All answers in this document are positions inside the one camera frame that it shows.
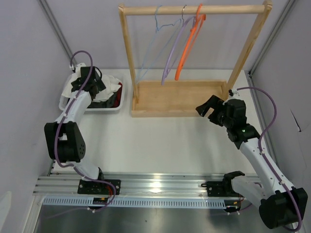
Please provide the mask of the white ruffled skirt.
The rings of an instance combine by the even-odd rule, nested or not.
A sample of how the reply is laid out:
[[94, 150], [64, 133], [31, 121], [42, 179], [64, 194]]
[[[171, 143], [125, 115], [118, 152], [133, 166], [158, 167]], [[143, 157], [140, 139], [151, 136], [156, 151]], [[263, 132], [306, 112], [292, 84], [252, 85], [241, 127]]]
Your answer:
[[[61, 96], [70, 98], [71, 96], [71, 82], [75, 81], [78, 78], [77, 74], [71, 74], [68, 78], [68, 81], [63, 89]], [[112, 75], [103, 75], [102, 81], [106, 86], [106, 89], [101, 91], [96, 95], [95, 99], [92, 102], [101, 102], [108, 100], [111, 96], [115, 96], [116, 92], [120, 88], [119, 80]]]

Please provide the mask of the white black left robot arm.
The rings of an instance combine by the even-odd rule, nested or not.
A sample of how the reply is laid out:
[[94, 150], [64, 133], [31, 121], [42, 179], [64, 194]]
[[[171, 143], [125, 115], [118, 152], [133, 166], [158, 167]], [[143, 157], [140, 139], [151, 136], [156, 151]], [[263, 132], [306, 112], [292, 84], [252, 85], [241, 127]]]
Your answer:
[[79, 129], [83, 114], [96, 95], [105, 89], [100, 72], [93, 66], [79, 63], [73, 69], [69, 101], [61, 115], [46, 123], [44, 133], [51, 159], [61, 168], [73, 168], [94, 194], [105, 190], [102, 170], [85, 158], [86, 143]]

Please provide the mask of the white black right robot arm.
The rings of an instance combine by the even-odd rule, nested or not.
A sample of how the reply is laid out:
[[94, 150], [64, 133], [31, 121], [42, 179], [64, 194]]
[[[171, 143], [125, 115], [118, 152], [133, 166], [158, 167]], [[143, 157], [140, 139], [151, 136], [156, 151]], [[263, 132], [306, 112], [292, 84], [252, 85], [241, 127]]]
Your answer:
[[228, 138], [248, 159], [261, 181], [257, 185], [239, 171], [227, 173], [222, 191], [228, 196], [238, 193], [250, 201], [258, 208], [263, 223], [269, 229], [286, 228], [297, 223], [295, 231], [299, 231], [307, 205], [307, 192], [303, 188], [295, 188], [271, 156], [264, 153], [258, 131], [247, 123], [245, 102], [236, 98], [224, 101], [213, 95], [196, 107], [202, 117], [209, 109], [213, 110], [208, 115], [210, 122], [226, 128]]

